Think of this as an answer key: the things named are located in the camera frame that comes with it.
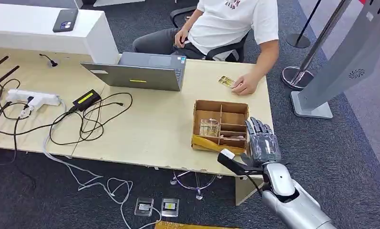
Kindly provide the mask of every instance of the smartphone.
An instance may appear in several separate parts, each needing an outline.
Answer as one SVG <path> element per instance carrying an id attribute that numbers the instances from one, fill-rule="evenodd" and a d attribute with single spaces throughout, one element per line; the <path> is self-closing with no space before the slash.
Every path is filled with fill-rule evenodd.
<path id="1" fill-rule="evenodd" d="M 75 26 L 78 9 L 61 10 L 53 26 L 53 32 L 72 31 Z"/>

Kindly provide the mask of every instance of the pole base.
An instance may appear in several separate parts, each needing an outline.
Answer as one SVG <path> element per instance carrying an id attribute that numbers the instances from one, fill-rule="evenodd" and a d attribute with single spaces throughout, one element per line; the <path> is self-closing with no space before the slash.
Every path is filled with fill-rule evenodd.
<path id="1" fill-rule="evenodd" d="M 326 118 L 326 119 L 333 118 L 333 114 L 331 113 L 328 102 L 325 102 L 324 104 L 320 105 L 319 107 L 311 111 L 302 110 L 301 104 L 299 102 L 299 97 L 298 97 L 299 93 L 300 92 L 291 92 L 291 101 L 292 101 L 292 105 L 294 106 L 294 114 L 296 116 L 309 117 L 309 118 Z"/>
<path id="2" fill-rule="evenodd" d="M 286 67 L 282 70 L 282 81 L 290 88 L 301 91 L 308 83 L 313 79 L 313 74 L 309 71 L 305 71 L 302 79 L 296 84 L 292 85 L 291 81 L 295 77 L 299 70 L 299 67 Z"/>
<path id="3" fill-rule="evenodd" d="M 305 49 L 310 46 L 310 41 L 307 37 L 303 35 L 301 39 L 299 39 L 299 42 L 297 43 L 298 37 L 299 37 L 299 34 L 292 33 L 287 36 L 286 41 L 289 45 L 295 48 L 299 48 L 299 49 Z"/>

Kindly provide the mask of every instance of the cardboard box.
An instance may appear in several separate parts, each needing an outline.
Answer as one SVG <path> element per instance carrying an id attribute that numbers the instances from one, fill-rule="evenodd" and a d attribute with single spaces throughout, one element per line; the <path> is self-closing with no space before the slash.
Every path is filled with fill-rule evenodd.
<path id="1" fill-rule="evenodd" d="M 210 151 L 220 151 L 223 148 L 228 148 L 235 154 L 243 153 L 247 146 L 245 120 L 249 117 L 248 110 L 247 104 L 197 100 L 194 105 L 191 147 L 193 149 Z M 200 135 L 201 120 L 218 121 L 219 128 L 217 135 Z"/>

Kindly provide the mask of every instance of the person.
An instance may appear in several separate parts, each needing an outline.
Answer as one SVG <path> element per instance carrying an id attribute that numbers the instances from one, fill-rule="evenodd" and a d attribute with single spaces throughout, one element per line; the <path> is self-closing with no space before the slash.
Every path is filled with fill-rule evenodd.
<path id="1" fill-rule="evenodd" d="M 251 29 L 261 53 L 253 69 L 240 76 L 232 89 L 238 95 L 246 95 L 256 91 L 258 82 L 278 58 L 277 0 L 200 0 L 181 29 L 137 38 L 133 48 L 135 52 L 174 54 L 191 46 L 206 55 L 214 48 L 240 42 Z M 224 61 L 230 53 L 218 54 L 214 59 Z"/>

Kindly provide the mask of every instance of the man's right hand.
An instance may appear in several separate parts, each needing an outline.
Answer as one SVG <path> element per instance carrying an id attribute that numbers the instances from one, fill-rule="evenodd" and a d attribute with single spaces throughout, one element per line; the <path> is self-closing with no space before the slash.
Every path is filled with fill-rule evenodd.
<path id="1" fill-rule="evenodd" d="M 179 48 L 184 48 L 184 41 L 188 36 L 188 31 L 186 29 L 181 29 L 175 35 L 175 45 Z"/>

